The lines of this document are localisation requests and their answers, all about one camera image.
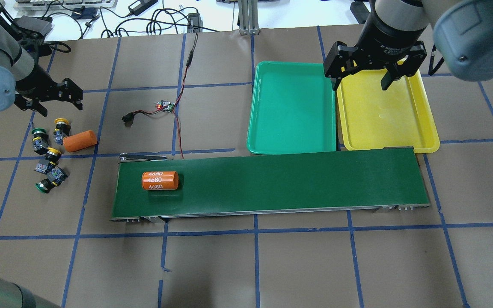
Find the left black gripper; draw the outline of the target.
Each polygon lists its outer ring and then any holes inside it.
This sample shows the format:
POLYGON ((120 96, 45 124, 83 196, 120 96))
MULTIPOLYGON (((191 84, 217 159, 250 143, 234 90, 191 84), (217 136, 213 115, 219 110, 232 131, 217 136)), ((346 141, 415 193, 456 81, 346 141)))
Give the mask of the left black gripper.
POLYGON ((15 94, 15 105, 22 111, 35 111, 47 117, 48 111, 41 102, 58 100, 69 102, 78 110, 83 109, 83 90, 70 78, 65 78, 60 83, 50 82, 48 86, 38 86, 29 92, 15 94))

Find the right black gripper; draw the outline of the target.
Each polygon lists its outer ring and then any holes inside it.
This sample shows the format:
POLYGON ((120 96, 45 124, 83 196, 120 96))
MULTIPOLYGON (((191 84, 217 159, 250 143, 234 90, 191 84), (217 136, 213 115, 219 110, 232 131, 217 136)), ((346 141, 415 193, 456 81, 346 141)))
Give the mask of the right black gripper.
POLYGON ((427 51, 419 37, 425 28, 404 31, 387 25, 375 12, 368 15, 356 45, 336 41, 324 61, 324 74, 333 78, 336 91, 344 77, 361 70, 386 69, 381 89, 387 90, 397 76, 418 72, 427 51))

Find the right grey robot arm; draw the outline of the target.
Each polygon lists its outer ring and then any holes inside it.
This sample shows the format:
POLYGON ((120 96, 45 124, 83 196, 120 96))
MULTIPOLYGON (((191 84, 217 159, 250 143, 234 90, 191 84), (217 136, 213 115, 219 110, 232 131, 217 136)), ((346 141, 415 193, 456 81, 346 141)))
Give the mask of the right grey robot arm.
POLYGON ((372 0, 356 45, 336 41, 323 63, 334 90, 362 70, 385 70, 382 90, 416 74, 427 57, 419 39, 430 26, 432 51, 464 81, 493 79, 493 0, 372 0))

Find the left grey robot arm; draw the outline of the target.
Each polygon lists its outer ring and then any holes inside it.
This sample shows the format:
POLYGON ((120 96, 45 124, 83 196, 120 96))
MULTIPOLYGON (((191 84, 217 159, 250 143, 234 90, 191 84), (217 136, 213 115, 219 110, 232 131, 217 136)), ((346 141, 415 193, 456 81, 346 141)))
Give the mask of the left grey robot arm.
POLYGON ((49 49, 61 51, 61 41, 44 41, 43 35, 23 29, 5 18, 6 10, 0 1, 0 112, 15 105, 43 116, 46 101, 69 102, 83 109, 83 90, 71 79, 55 82, 39 65, 39 58, 49 49))

